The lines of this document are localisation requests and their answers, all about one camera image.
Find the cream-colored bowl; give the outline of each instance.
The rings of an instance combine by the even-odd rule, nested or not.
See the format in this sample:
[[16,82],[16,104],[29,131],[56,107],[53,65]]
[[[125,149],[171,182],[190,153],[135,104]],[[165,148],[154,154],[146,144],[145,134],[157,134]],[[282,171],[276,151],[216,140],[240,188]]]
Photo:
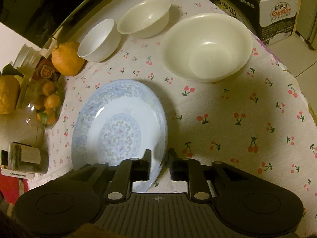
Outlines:
[[120,40],[117,24],[113,19],[106,19],[88,32],[81,41],[77,54],[87,61],[100,62],[116,50]]
[[240,70],[249,60],[253,41],[239,20],[204,13],[174,25],[161,42],[165,67],[176,76],[216,82]]
[[154,36],[167,25],[170,7],[170,0],[145,0],[123,14],[118,31],[137,38]]

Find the ribbed black surface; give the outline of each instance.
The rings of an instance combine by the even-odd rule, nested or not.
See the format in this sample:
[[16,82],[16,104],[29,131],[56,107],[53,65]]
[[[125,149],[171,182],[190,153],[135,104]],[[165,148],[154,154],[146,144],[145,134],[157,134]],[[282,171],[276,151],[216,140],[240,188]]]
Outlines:
[[131,238],[248,237],[226,227],[210,206],[193,203],[181,193],[132,194],[126,202],[108,205],[96,225]]

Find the floral patterned plate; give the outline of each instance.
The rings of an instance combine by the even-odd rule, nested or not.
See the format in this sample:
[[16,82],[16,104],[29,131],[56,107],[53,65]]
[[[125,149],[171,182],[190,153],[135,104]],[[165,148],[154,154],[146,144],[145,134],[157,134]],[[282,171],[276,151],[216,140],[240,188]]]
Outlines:
[[154,92],[138,81],[116,80],[100,87],[80,111],[72,163],[75,170],[87,163],[114,166],[150,149],[150,179],[133,185],[134,192],[146,192],[161,171],[166,146],[166,117]]

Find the tile grout line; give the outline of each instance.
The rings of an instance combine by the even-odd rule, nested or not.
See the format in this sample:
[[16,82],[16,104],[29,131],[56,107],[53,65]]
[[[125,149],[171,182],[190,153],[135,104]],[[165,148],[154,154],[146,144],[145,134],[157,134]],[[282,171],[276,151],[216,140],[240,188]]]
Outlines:
[[301,75],[304,71],[307,71],[311,66],[309,66],[307,69],[303,70],[301,73],[299,73],[297,76],[295,76],[295,78],[297,78],[299,75]]

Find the tablecloth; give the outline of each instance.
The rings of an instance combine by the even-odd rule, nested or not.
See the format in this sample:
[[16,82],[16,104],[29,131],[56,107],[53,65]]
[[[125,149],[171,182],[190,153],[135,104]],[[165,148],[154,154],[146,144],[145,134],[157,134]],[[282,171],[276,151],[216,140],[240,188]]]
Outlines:
[[[296,193],[305,211],[299,236],[317,231],[317,130],[296,79],[253,36],[253,52],[236,74],[199,83],[169,73],[159,54],[168,29],[202,12],[223,13],[208,0],[171,0],[167,27],[149,39],[124,36],[117,53],[89,62],[66,79],[66,97],[55,127],[46,132],[49,171],[29,181],[35,188],[72,169],[71,145],[78,113],[94,91],[116,79],[145,83],[159,97],[168,122],[168,147],[202,164],[220,160]],[[164,167],[148,192],[183,192]]]

